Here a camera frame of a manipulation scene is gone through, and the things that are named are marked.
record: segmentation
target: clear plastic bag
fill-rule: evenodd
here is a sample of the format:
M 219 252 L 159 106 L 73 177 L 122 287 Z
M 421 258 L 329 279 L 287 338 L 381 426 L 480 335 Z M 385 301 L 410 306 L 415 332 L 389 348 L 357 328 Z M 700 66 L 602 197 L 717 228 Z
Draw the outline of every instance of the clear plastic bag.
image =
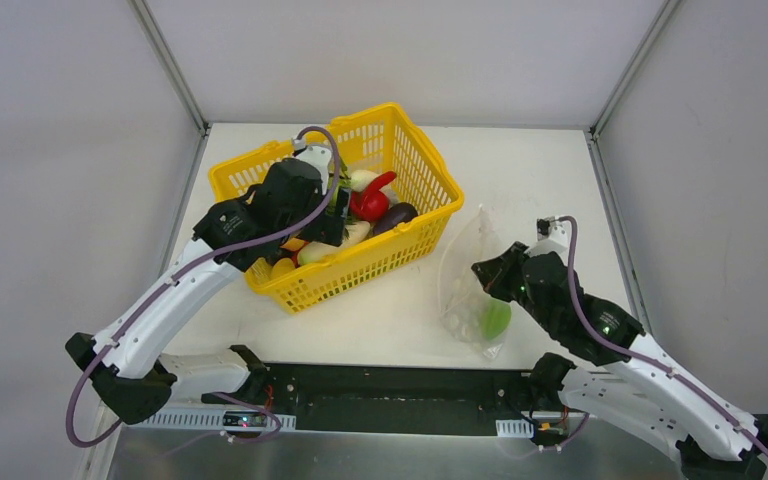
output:
M 470 267 L 498 255 L 501 246 L 487 212 L 479 206 L 475 218 L 443 252 L 437 280 L 443 327 L 490 360 L 505 343 L 511 306 L 485 293 Z

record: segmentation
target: white tabletop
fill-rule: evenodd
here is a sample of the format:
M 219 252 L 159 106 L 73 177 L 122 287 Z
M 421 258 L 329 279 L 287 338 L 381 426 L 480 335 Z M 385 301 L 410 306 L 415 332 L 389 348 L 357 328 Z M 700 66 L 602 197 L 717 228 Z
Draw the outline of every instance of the white tabletop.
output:
M 175 256 L 215 200 L 209 169 L 267 141 L 290 138 L 303 126 L 213 125 Z M 296 315 L 252 293 L 241 278 L 211 299 L 167 351 L 208 353 L 244 344 L 264 361 L 452 368 L 531 368 L 546 351 L 576 360 L 517 306 L 505 346 L 492 362 L 456 341 L 438 320 L 437 268 L 445 246 L 479 204 L 488 210 L 505 247 L 515 240 L 533 242 L 535 219 L 571 214 L 581 229 L 576 270 L 585 290 L 628 308 L 584 134 L 498 128 L 424 130 L 466 196 L 463 209 L 452 217 L 432 254 Z

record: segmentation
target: plastic basket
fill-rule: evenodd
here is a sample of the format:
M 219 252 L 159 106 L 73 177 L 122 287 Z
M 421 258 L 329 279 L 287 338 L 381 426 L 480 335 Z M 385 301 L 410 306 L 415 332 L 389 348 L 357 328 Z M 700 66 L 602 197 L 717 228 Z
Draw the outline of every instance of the plastic basket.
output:
M 391 184 L 400 201 L 410 202 L 419 216 L 384 234 L 367 239 L 322 261 L 308 264 L 276 279 L 258 260 L 245 278 L 253 291 L 272 297 L 287 312 L 295 313 L 349 290 L 434 250 L 449 217 L 463 205 L 463 192 L 449 175 L 440 153 L 414 125 L 402 108 L 387 103 L 335 118 L 326 128 L 350 170 L 393 170 Z M 325 141 L 311 133 L 308 141 Z M 289 140 L 269 142 L 245 155 L 210 169 L 216 200 L 242 195 L 259 183 L 270 165 L 293 154 Z

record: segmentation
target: white wall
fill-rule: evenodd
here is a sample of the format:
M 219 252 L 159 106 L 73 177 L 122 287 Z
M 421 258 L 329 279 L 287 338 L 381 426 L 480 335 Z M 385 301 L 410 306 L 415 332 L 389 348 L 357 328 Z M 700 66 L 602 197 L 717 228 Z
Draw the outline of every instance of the white wall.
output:
M 684 2 L 601 144 L 655 334 L 768 412 L 768 1 Z
M 196 143 L 127 2 L 0 2 L 0 479 L 72 475 L 63 345 L 156 274 Z
M 150 1 L 208 120 L 589 126 L 662 0 Z

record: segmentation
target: cable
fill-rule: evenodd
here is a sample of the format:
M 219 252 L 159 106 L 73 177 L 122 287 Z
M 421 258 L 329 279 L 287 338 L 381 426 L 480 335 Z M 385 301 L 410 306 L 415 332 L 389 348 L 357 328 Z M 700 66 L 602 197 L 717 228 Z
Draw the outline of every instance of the cable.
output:
M 340 168 L 342 167 L 342 159 L 340 158 L 340 153 L 337 149 L 337 141 L 334 139 L 334 136 L 331 135 L 331 132 L 328 130 L 318 127 L 318 126 L 310 126 L 305 127 L 302 129 L 301 132 L 296 136 L 296 139 L 301 140 L 304 138 L 304 136 L 310 132 L 319 132 L 323 135 L 325 135 L 325 138 L 328 139 L 328 142 L 331 144 L 332 147 L 332 156 L 334 158 L 334 171 L 338 172 L 340 171 Z M 202 263 L 212 260 L 214 257 L 218 257 L 220 255 L 225 255 L 226 253 L 235 252 L 237 250 L 243 250 L 246 248 L 251 248 L 257 245 L 262 245 L 264 243 L 269 243 L 281 238 L 284 238 L 286 236 L 289 236 L 298 230 L 301 230 L 302 228 L 306 227 L 308 224 L 313 222 L 316 217 L 318 217 L 323 211 L 325 211 L 325 208 L 328 206 L 328 203 L 331 201 L 331 198 L 334 196 L 334 192 L 337 190 L 337 184 L 338 182 L 330 182 L 331 184 L 328 186 L 328 191 L 326 192 L 325 196 L 322 199 L 322 202 L 316 206 L 315 209 L 313 209 L 312 212 L 302 220 L 300 220 L 295 225 L 291 225 L 283 230 L 279 230 L 275 233 L 271 233 L 269 235 L 265 235 L 260 238 L 255 238 L 252 240 L 246 240 L 245 242 L 235 243 L 233 245 L 228 245 L 219 249 L 216 249 L 212 252 L 206 253 L 195 260 L 191 261 L 190 263 L 184 265 L 179 270 L 177 270 L 175 273 L 171 275 L 171 284 L 174 285 L 177 283 L 178 280 L 181 279 L 184 275 L 187 274 L 190 270 L 194 269 L 195 267 L 201 265 Z M 111 338 L 113 341 L 119 341 L 120 338 L 122 338 L 125 335 L 125 332 L 128 331 L 128 328 L 131 327 L 131 325 L 134 324 L 134 322 L 137 321 L 138 318 L 140 318 L 140 315 L 145 313 L 145 311 L 148 309 L 149 306 L 151 306 L 152 303 L 154 303 L 158 298 L 160 298 L 163 293 L 166 292 L 172 285 L 169 283 L 163 283 L 161 284 L 155 291 L 153 291 L 137 308 L 134 310 L 134 312 L 128 317 L 127 320 L 125 320 L 124 323 L 122 323 L 122 326 L 119 327 L 118 330 L 116 330 L 116 333 L 114 333 Z M 69 437 L 69 441 L 72 442 L 72 445 L 75 445 L 76 447 L 81 448 L 88 448 L 93 447 L 95 445 L 98 445 L 99 443 L 103 442 L 107 437 L 113 434 L 113 432 L 116 431 L 117 428 L 122 424 L 122 420 L 116 420 L 116 422 L 108 428 L 104 433 L 99 435 L 98 437 L 92 439 L 92 440 L 81 440 L 78 438 L 77 433 L 75 433 L 75 408 L 78 404 L 78 397 L 81 395 L 81 390 L 84 389 L 84 385 L 86 385 L 87 380 L 90 378 L 90 374 L 95 370 L 95 368 L 101 363 L 101 361 L 104 359 L 104 357 L 112 350 L 111 345 L 105 345 L 101 351 L 98 352 L 98 354 L 95 356 L 95 358 L 92 359 L 92 361 L 87 365 L 87 367 L 84 369 L 84 371 L 81 373 L 81 377 L 78 379 L 78 383 L 75 384 L 75 388 L 72 390 L 72 395 L 69 397 L 69 404 L 66 407 L 66 436 Z
M 574 438 L 578 437 L 578 435 L 581 433 L 581 431 L 584 430 L 584 426 L 587 425 L 588 420 L 590 420 L 590 414 L 587 413 L 587 412 L 584 412 L 584 416 L 581 418 L 581 422 L 578 424 L 578 426 L 575 427 L 575 430 L 573 430 L 573 432 L 569 435 L 569 437 L 565 438 L 561 443 L 555 445 L 554 447 L 549 447 L 549 448 L 538 447 L 538 448 L 536 448 L 536 449 L 526 453 L 525 455 L 523 455 L 521 457 L 510 455 L 507 452 L 505 452 L 504 449 L 501 449 L 501 447 L 500 447 L 500 450 L 502 451 L 502 453 L 506 457 L 508 457 L 508 458 L 510 458 L 512 460 L 524 460 L 524 459 L 534 455 L 535 453 L 543 453 L 543 452 L 545 452 L 547 450 L 548 451 L 555 451 L 555 452 L 560 454 L 561 451 L 563 450 L 563 448 L 565 446 L 569 445 L 569 443 L 571 441 L 573 441 Z
M 535 430 L 537 430 L 537 427 L 540 426 L 540 423 L 537 420 L 531 418 L 530 415 L 526 415 L 522 413 L 522 411 L 519 408 L 516 408 L 513 402 L 511 402 L 511 395 L 507 395 L 507 397 L 508 397 L 507 398 L 508 408 L 510 408 L 514 413 L 522 417 L 522 420 L 525 421 L 525 423 L 528 423 L 529 425 L 534 427 Z
M 275 400 L 273 397 L 273 389 L 272 385 L 268 385 L 266 388 L 263 389 L 264 393 L 266 393 L 266 402 L 263 404 L 263 408 L 269 410 L 272 407 L 272 402 Z
M 252 404 L 249 404 L 249 403 L 237 400 L 236 398 L 233 398 L 231 396 L 225 395 L 223 393 L 214 393 L 213 395 L 218 397 L 218 398 L 221 398 L 221 399 L 223 399 L 223 400 L 225 400 L 225 401 L 227 401 L 229 403 L 233 403 L 235 405 L 239 405 L 241 407 L 244 407 L 244 408 L 246 408 L 248 410 L 254 410 L 255 412 L 261 413 L 261 414 L 265 415 L 267 418 L 269 418 L 270 420 L 272 420 L 273 424 L 275 425 L 275 429 L 274 430 L 271 430 L 271 431 L 269 431 L 267 433 L 261 432 L 260 435 L 258 435 L 257 437 L 253 437 L 253 438 L 238 438 L 238 437 L 231 436 L 230 433 L 227 430 L 220 430 L 218 432 L 218 435 L 220 435 L 220 436 L 227 436 L 227 438 L 229 439 L 228 441 L 230 443 L 258 443 L 258 442 L 265 442 L 266 440 L 269 440 L 273 436 L 277 435 L 278 432 L 281 430 L 281 427 L 283 426 L 281 424 L 281 419 L 279 419 L 275 414 L 269 412 L 266 408 L 262 408 L 262 407 L 259 407 L 257 405 L 252 405 Z M 187 447 L 190 447 L 190 446 L 192 446 L 192 445 L 194 445 L 194 444 L 204 440 L 207 437 L 212 437 L 212 436 L 216 436 L 216 435 L 217 435 L 217 432 L 215 432 L 215 431 L 210 431 L 210 432 L 202 433 L 201 435 L 193 437 L 193 438 L 187 440 L 186 442 L 184 442 L 184 443 L 182 443 L 182 444 L 180 444 L 180 445 L 178 445 L 176 447 L 170 448 L 169 450 L 167 450 L 167 451 L 165 451 L 163 453 L 159 453 L 157 455 L 136 456 L 136 455 L 130 455 L 129 454 L 128 456 L 129 457 L 133 457 L 135 460 L 142 460 L 142 461 L 149 461 L 149 462 L 150 461 L 154 461 L 154 460 L 161 460 L 161 459 L 164 459 L 164 458 L 168 457 L 169 455 L 172 455 L 173 453 L 180 452 L 181 450 L 183 450 L 183 449 L 185 449 Z
M 575 313 L 578 316 L 578 320 L 581 322 L 581 324 L 584 326 L 584 329 L 587 330 L 587 333 L 593 337 L 596 342 L 598 342 L 600 345 L 602 345 L 605 348 L 608 348 L 610 350 L 613 350 L 620 355 L 624 355 L 627 357 L 635 358 L 637 360 L 640 360 L 644 363 L 648 363 L 649 365 L 652 365 L 653 367 L 657 368 L 658 370 L 663 371 L 664 373 L 669 374 L 672 378 L 675 380 L 678 380 L 682 385 L 689 388 L 693 393 L 698 395 L 702 400 L 705 401 L 708 405 L 711 406 L 714 410 L 717 411 L 720 415 L 723 416 L 723 418 L 728 421 L 732 427 L 735 429 L 735 431 L 740 431 L 747 439 L 749 439 L 752 444 L 761 451 L 764 455 L 768 458 L 768 448 L 761 442 L 761 440 L 758 440 L 758 438 L 755 437 L 752 433 L 750 433 L 748 430 L 743 428 L 740 425 L 740 421 L 734 417 L 731 413 L 728 412 L 725 408 L 723 408 L 719 403 L 717 403 L 716 400 L 711 398 L 704 390 L 696 386 L 693 382 L 688 380 L 687 378 L 683 377 L 680 374 L 674 374 L 672 368 L 668 367 L 667 365 L 664 365 L 663 363 L 659 362 L 658 360 L 651 358 L 649 356 L 633 352 L 631 350 L 628 350 L 627 348 L 623 348 L 619 345 L 616 345 L 614 343 L 609 342 L 604 337 L 599 335 L 598 332 L 596 332 L 596 329 L 593 328 L 592 325 L 590 325 L 590 322 L 587 320 L 587 317 L 584 315 L 584 310 L 581 308 L 581 303 L 578 300 L 578 295 L 576 295 L 576 283 L 575 283 L 575 269 L 573 267 L 575 263 L 575 247 L 576 243 L 578 241 L 578 222 L 575 220 L 572 216 L 563 216 L 558 218 L 559 221 L 562 222 L 569 222 L 571 225 L 571 238 L 570 238 L 570 247 L 569 247 L 569 258 L 567 260 L 567 282 L 569 283 L 569 289 L 570 289 L 570 298 L 572 299 L 572 306 L 575 309 Z

